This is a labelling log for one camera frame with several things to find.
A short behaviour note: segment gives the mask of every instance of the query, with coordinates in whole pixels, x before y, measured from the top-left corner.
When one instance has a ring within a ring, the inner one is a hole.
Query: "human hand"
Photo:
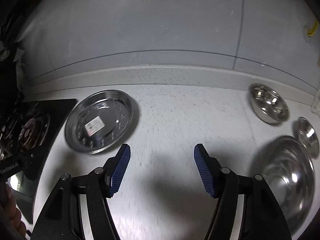
[[[16,200],[12,194],[11,188],[6,185],[6,195],[7,195],[7,204],[3,207],[4,213],[10,220],[12,226],[17,230],[17,232],[22,236],[26,236],[26,226],[21,221],[21,212],[16,208]]]

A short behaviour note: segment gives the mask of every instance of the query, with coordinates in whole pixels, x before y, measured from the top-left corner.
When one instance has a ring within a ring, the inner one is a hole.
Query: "stove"
[[[17,205],[30,224],[33,223],[33,204],[44,163],[76,102],[76,99],[20,102],[8,117],[2,119],[0,160],[30,149],[39,156],[8,179]]]

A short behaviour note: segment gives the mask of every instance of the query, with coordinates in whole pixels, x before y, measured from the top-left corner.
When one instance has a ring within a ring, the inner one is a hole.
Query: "white wall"
[[[303,0],[43,0],[21,39],[33,84],[106,67],[188,64],[235,69],[310,94],[320,29]]]

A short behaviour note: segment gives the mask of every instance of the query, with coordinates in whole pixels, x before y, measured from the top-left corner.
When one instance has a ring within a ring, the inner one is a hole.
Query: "metal bowl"
[[[307,149],[307,152],[313,159],[319,157],[317,134],[309,121],[304,117],[299,117],[298,119],[297,139]]]
[[[309,155],[297,139],[282,136],[267,148],[258,169],[293,235],[308,215],[314,196],[315,178]]]
[[[278,124],[289,118],[287,104],[270,87],[262,84],[252,84],[249,92],[253,111],[264,122]]]
[[[98,153],[113,145],[133,120],[132,99],[119,90],[105,90],[81,101],[71,112],[65,138],[77,152]]]

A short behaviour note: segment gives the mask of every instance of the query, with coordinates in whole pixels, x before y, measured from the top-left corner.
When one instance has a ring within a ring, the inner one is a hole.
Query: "yellow cable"
[[[313,35],[315,35],[316,30],[318,29],[318,25],[319,25],[318,21],[315,20],[315,23],[313,24],[312,28],[307,31],[308,37],[312,37]]]

